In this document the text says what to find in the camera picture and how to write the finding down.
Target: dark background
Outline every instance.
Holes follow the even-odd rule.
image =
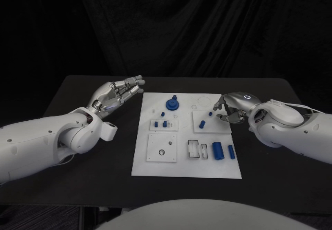
[[[284,78],[331,113],[331,12],[329,0],[9,1],[1,125],[42,116],[69,74]]]

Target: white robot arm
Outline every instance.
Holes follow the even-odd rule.
[[[141,76],[107,82],[88,106],[62,116],[45,117],[0,128],[0,183],[32,175],[88,152],[101,138],[113,140],[117,127],[102,119],[123,105],[146,82]]]
[[[332,164],[332,115],[320,111],[302,115],[290,106],[276,100],[261,103],[250,93],[232,92],[221,96],[214,110],[222,105],[229,115],[216,115],[234,124],[248,117],[250,131],[270,147],[286,146],[293,152]]]

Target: floor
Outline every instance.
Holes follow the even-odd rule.
[[[0,206],[0,230],[78,230],[79,208],[68,206]],[[332,216],[305,216],[280,213],[299,222],[310,225],[318,230],[332,230]]]

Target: blue cylinder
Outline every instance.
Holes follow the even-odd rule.
[[[199,128],[203,128],[205,121],[201,121]]]
[[[212,143],[212,148],[214,148],[214,154],[215,154],[215,159],[222,160],[225,158],[224,152],[222,152],[222,147],[219,142]]]
[[[228,151],[229,151],[231,159],[234,160],[235,159],[235,154],[234,154],[232,145],[228,146]]]
[[[178,110],[179,105],[180,104],[178,102],[178,97],[176,97],[176,95],[173,95],[172,99],[169,99],[166,101],[166,108],[167,108],[167,110],[173,111],[173,110]]]

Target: white wire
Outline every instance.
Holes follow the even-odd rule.
[[[53,166],[63,165],[63,164],[66,164],[68,162],[71,162],[74,156],[75,156],[75,154],[71,156],[71,159],[69,159],[65,163],[55,164]]]
[[[294,107],[300,107],[300,108],[305,108],[305,109],[309,109],[310,111],[312,111],[312,113],[313,113],[313,111],[316,111],[316,112],[319,112],[319,113],[322,113],[323,114],[323,112],[322,111],[319,111],[319,110],[316,110],[316,109],[312,109],[310,107],[307,107],[306,105],[302,105],[302,104],[292,104],[292,103],[284,103],[284,102],[280,102],[280,101],[277,101],[277,100],[274,100],[274,99],[271,99],[273,101],[276,101],[276,102],[279,102],[279,103],[283,103],[283,104],[286,104],[286,105],[290,105],[290,106],[294,106]]]

